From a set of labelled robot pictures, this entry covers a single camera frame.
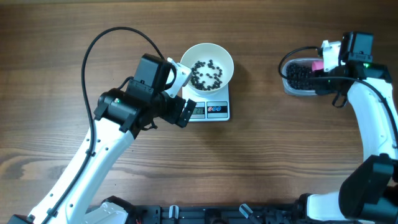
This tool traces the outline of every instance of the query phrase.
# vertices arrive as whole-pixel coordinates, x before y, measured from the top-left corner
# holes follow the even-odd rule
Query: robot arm
[[[397,112],[392,100],[391,78],[383,65],[371,63],[371,34],[351,32],[343,43],[326,41],[324,69],[319,77],[351,77],[367,85],[347,80],[330,80],[318,85],[321,91],[337,91],[345,96],[355,111],[363,142],[364,163],[342,184],[339,192],[310,195],[307,198],[307,217],[313,220],[363,219],[395,222],[398,216],[397,189],[388,187],[397,181]]]
[[[175,75],[172,86],[165,90],[168,77]],[[191,77],[190,68],[145,54],[140,61],[134,79],[129,81],[126,92],[112,89],[103,93],[95,109],[95,136],[90,130],[78,152],[59,178],[53,189],[32,209],[27,219],[33,223],[124,223],[127,213],[119,208],[109,209],[112,215],[85,217],[96,191],[118,157],[134,142],[146,125],[155,127],[153,118],[161,117],[170,124],[185,127],[196,103],[177,96],[181,87]],[[85,160],[90,141],[95,141],[91,158],[83,173],[69,191],[61,205],[52,211]]]

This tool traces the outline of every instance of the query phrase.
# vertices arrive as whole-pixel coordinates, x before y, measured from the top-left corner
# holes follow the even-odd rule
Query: cable
[[[76,184],[77,180],[79,179],[79,177],[83,173],[85,167],[87,166],[88,161],[90,160],[91,153],[93,152],[94,144],[95,144],[95,131],[94,131],[95,130],[95,124],[94,124],[94,121],[93,121],[93,116],[91,115],[90,104],[88,103],[87,90],[86,90],[86,81],[85,81],[85,68],[86,68],[88,55],[90,54],[90,51],[93,48],[94,44],[102,36],[104,36],[105,34],[107,34],[109,32],[115,31],[115,30],[128,30],[128,31],[135,32],[135,33],[141,35],[143,38],[145,38],[153,46],[153,48],[155,48],[156,52],[159,54],[161,59],[164,59],[164,57],[163,57],[162,53],[160,52],[160,50],[157,48],[155,43],[153,43],[153,41],[148,36],[146,36],[141,31],[133,29],[133,28],[130,28],[130,27],[113,27],[113,28],[107,29],[104,32],[100,33],[97,37],[95,37],[95,39],[91,42],[90,46],[88,47],[88,49],[86,51],[85,57],[83,59],[83,63],[81,65],[81,89],[83,90],[83,97],[84,97],[84,100],[85,100],[85,105],[86,105],[86,110],[87,110],[87,115],[88,115],[88,122],[90,124],[90,136],[91,136],[90,137],[91,138],[90,146],[89,146],[89,148],[88,148],[88,150],[86,152],[85,160],[81,164],[78,172],[76,173],[76,176],[70,182],[70,185],[65,190],[65,192],[61,195],[60,199],[58,200],[58,202],[56,202],[54,207],[49,212],[47,212],[48,215],[45,217],[45,219],[43,220],[42,224],[46,224],[53,217],[54,213],[58,210],[59,206],[61,206],[62,202],[65,200],[65,198],[67,197],[67,195],[69,194],[69,192],[71,191],[73,186]],[[128,78],[126,80],[123,82],[124,84],[122,84],[121,88],[128,82]]]
[[[321,48],[319,48],[319,47],[316,47],[316,46],[307,46],[307,47],[301,47],[301,48],[299,48],[299,49],[295,49],[295,50],[289,52],[289,53],[288,53],[287,55],[285,55],[285,57],[283,57],[282,60],[279,62],[279,66],[278,66],[279,75],[280,75],[282,78],[284,78],[284,79],[293,80],[292,78],[289,78],[289,77],[285,76],[284,74],[282,74],[282,71],[281,71],[282,64],[283,64],[284,61],[285,61],[288,57],[290,57],[292,54],[297,53],[297,52],[299,52],[299,51],[303,51],[303,50],[309,50],[309,49],[315,49],[315,50],[317,50],[318,52],[321,51]]]
[[[122,82],[122,84],[118,87],[118,90],[121,90],[124,86],[125,86],[125,84],[128,82],[128,81],[130,81],[130,80],[132,80],[134,77],[127,77],[123,82]]]
[[[391,111],[391,109],[390,109],[390,107],[388,105],[388,102],[387,102],[386,98],[383,97],[383,95],[379,92],[379,90],[374,88],[371,84],[367,83],[366,81],[363,81],[363,80],[360,80],[360,79],[357,79],[357,78],[351,78],[351,77],[313,77],[313,78],[304,78],[304,79],[297,79],[297,78],[293,79],[293,78],[289,78],[289,77],[285,76],[284,74],[282,74],[280,68],[282,67],[283,62],[288,57],[290,57],[294,53],[297,53],[297,52],[302,51],[302,50],[308,50],[308,49],[317,49],[318,50],[318,54],[319,54],[319,51],[321,51],[321,48],[319,48],[319,47],[308,46],[308,47],[301,47],[299,49],[295,49],[295,50],[289,52],[287,55],[285,55],[285,57],[282,58],[282,60],[279,63],[279,66],[278,66],[279,75],[282,78],[286,79],[286,80],[298,80],[298,81],[301,81],[301,80],[333,80],[333,79],[334,80],[349,80],[349,81],[358,82],[358,83],[361,83],[361,84],[367,86],[368,88],[370,88],[380,98],[381,103],[384,105],[384,107],[385,107],[385,109],[387,111],[388,117],[390,119],[391,126],[392,126],[392,132],[394,133],[394,138],[395,138],[396,144],[397,144],[397,141],[398,141],[398,129],[397,129],[397,124],[396,124],[396,121],[394,119],[394,116],[392,115],[392,111]]]

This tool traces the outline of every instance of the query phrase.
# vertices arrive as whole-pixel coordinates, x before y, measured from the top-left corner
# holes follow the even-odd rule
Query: metal bracket
[[[340,52],[341,42],[330,42],[324,40],[321,48],[323,49],[323,71],[330,72],[332,69],[338,66],[338,55]]]
[[[178,215],[180,213],[180,208],[177,205],[170,206],[169,210],[169,218],[176,218],[178,219]]]
[[[253,224],[261,224],[261,222],[253,215],[253,211],[245,203],[239,206],[239,211],[249,219]]]
[[[192,71],[190,68],[186,67],[185,65],[182,65],[181,63],[175,63],[171,58],[168,58],[167,61],[170,62],[172,65],[174,65],[177,74],[175,74],[175,81],[173,85],[168,90],[165,90],[165,92],[169,94],[171,98],[175,98],[175,96],[177,96],[178,91],[180,91],[181,87],[186,86],[188,84],[189,80],[192,77]],[[169,79],[167,81],[170,80],[170,77],[174,77],[172,70],[169,73]]]

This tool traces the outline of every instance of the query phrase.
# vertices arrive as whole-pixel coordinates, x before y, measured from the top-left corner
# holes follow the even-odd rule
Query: pink object
[[[323,69],[323,61],[312,62],[312,71]]]

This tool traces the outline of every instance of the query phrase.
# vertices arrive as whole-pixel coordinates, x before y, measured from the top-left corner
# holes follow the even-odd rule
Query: plastic container
[[[282,74],[286,75],[286,69],[287,66],[289,66],[291,63],[296,63],[299,65],[304,65],[308,67],[312,67],[312,62],[316,61],[322,61],[322,59],[319,58],[298,58],[298,59],[292,59],[289,60],[288,62],[285,63],[283,69],[282,69]],[[282,82],[284,83],[284,89],[285,93],[288,95],[292,96],[316,96],[317,94],[315,93],[315,90],[296,90],[292,88],[288,83],[285,78],[282,78]]]
[[[220,66],[220,68],[222,68],[223,75],[220,78],[222,84],[218,89],[203,91],[196,89],[191,84],[191,82],[188,82],[187,86],[189,86],[194,92],[196,92],[197,95],[213,94],[225,87],[231,80],[234,73],[234,61],[232,60],[230,54],[224,48],[211,43],[197,44],[188,49],[181,58],[181,64],[188,66],[189,68],[192,68],[197,61],[208,63],[210,59],[214,61],[215,66]],[[203,73],[213,74],[218,73],[218,71],[212,70],[211,68],[208,68],[207,65],[205,65]]]

